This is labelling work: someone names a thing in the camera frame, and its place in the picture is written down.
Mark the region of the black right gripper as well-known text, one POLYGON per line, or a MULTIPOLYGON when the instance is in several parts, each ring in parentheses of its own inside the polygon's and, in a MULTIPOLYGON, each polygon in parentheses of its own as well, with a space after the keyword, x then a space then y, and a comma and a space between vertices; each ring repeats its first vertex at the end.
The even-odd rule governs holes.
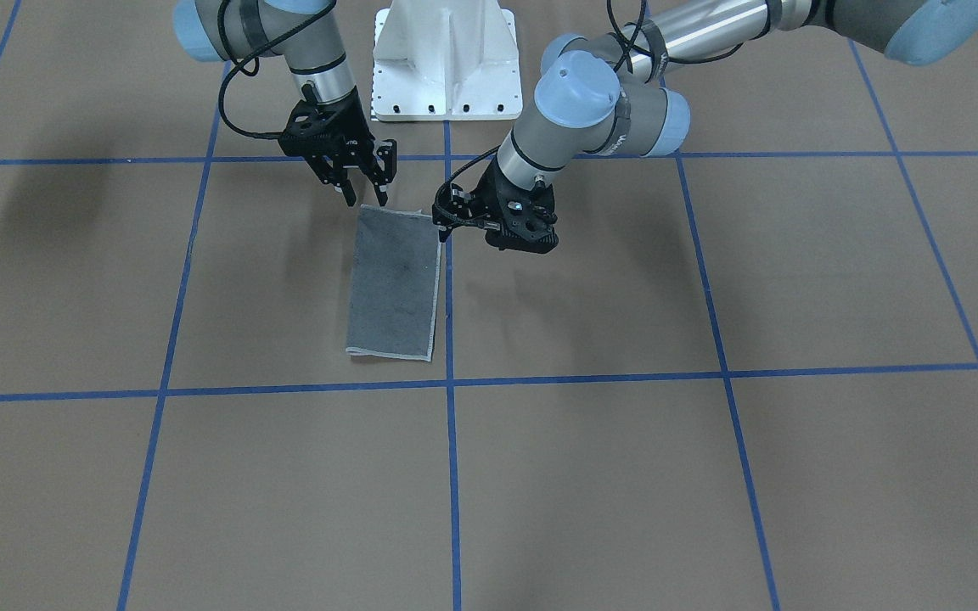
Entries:
POLYGON ((348 206, 357 204, 351 171, 361 171, 372 182, 378 205, 387 205, 388 187, 397 174, 397 141, 375 142, 356 87, 329 102, 318 99, 313 85, 301 86, 301 93, 277 139, 284 154, 306 160, 348 206))

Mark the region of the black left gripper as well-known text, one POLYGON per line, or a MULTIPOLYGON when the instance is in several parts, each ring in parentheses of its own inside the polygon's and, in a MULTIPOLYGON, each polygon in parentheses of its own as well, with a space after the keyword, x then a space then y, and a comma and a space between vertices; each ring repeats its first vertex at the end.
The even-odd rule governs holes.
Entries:
POLYGON ((482 229, 486 243, 500 250, 547 254, 559 243, 554 187, 536 182, 531 189, 520 188, 496 161, 489 164, 473 190, 465 191, 455 182, 439 187, 431 216, 440 244, 458 226, 482 229))

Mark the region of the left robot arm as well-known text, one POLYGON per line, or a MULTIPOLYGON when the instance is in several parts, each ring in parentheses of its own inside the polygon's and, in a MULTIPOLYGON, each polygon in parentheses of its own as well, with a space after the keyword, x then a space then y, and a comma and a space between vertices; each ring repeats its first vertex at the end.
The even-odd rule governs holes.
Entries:
POLYGON ((540 59, 531 101, 472 189, 449 177, 432 204, 439 239, 468 227, 499 250, 547 254, 558 246, 554 182, 576 156, 667 156, 683 146, 691 109, 665 86, 669 72, 729 59, 775 31, 816 26, 921 66, 978 31, 978 1, 689 1, 642 7, 600 37, 566 32, 540 59))

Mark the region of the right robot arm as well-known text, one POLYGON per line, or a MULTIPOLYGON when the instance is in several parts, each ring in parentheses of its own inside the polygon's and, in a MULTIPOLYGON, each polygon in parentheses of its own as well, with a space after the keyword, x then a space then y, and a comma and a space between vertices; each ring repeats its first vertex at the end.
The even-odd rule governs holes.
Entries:
POLYGON ((173 27, 191 58, 233 63, 217 102, 229 129, 276 142, 284 155, 303 159, 349 206, 357 204, 357 195, 348 171, 358 169, 384 206, 396 177, 397 143, 370 131, 334 8, 334 1, 178 1, 173 27), (280 132, 237 127, 226 112, 228 86, 237 74, 254 75, 260 59, 269 57, 284 59, 300 92, 298 102, 280 132))

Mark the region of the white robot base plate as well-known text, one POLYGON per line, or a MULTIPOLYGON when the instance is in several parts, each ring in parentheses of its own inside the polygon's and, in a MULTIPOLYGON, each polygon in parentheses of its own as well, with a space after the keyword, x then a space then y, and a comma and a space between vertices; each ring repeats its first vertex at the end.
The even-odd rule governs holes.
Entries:
POLYGON ((393 1, 374 24, 377 121, 511 121, 523 111, 516 19, 497 1, 393 1))

